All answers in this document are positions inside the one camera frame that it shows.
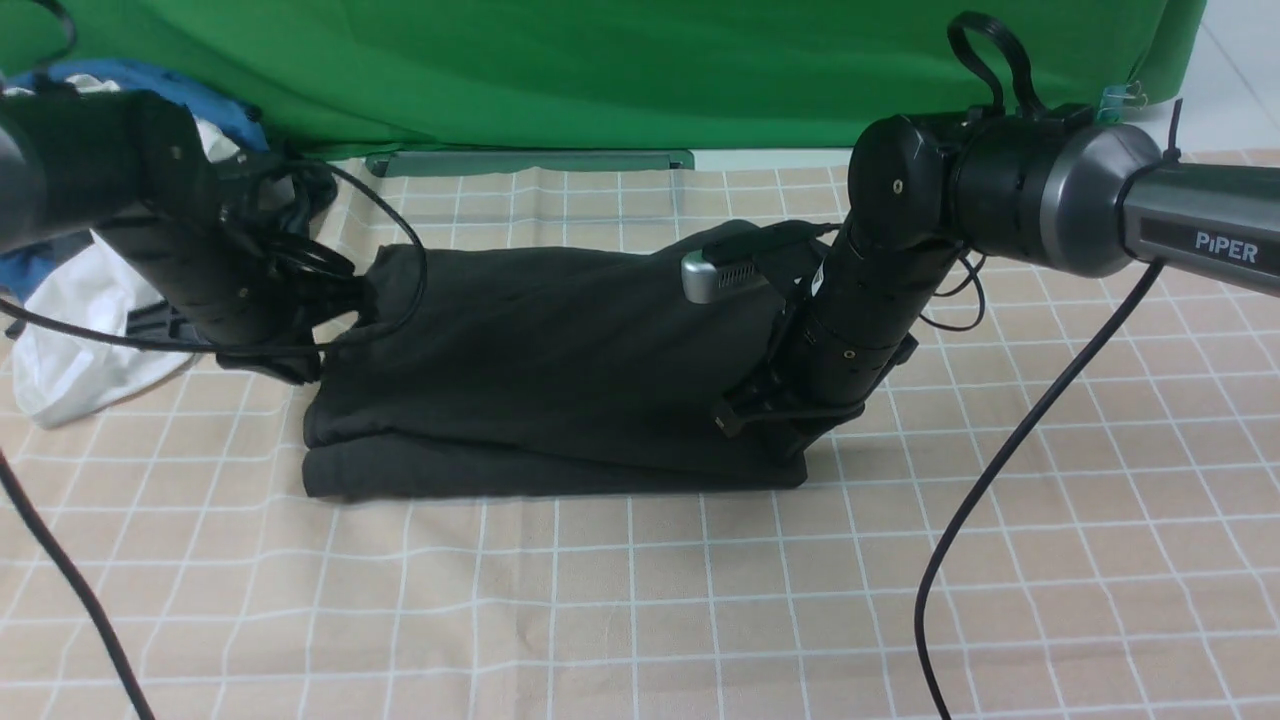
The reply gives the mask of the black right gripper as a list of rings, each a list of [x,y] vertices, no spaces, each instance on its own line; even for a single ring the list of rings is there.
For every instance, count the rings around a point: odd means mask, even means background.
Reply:
[[[916,347],[913,334],[873,348],[828,331],[788,331],[714,405],[716,424],[728,437],[754,437],[771,460],[788,462],[828,430],[859,418]]]

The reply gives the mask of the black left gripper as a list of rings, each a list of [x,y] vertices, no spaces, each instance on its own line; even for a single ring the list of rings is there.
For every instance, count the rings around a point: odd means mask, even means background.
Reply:
[[[301,234],[269,234],[259,241],[271,278],[294,307],[284,334],[274,345],[305,348],[305,354],[255,359],[255,370],[293,386],[320,379],[325,354],[314,331],[353,313],[357,328],[376,320],[376,292],[344,255]]]

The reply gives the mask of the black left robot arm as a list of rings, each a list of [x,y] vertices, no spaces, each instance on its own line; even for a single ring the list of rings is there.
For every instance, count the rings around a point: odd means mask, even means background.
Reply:
[[[371,284],[308,236],[334,190],[332,167],[289,154],[210,160],[195,118],[150,91],[3,100],[3,250],[92,231],[160,295],[119,334],[19,313],[41,329],[314,383],[315,329],[378,319]]]

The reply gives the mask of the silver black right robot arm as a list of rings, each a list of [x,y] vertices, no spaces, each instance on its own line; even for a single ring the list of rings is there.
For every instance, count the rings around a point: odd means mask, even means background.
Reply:
[[[695,304],[764,284],[785,300],[762,360],[714,410],[780,461],[861,414],[968,252],[1093,279],[1142,261],[1277,293],[1276,169],[1188,164],[1084,106],[878,120],[847,190],[838,225],[745,225],[684,259]]]

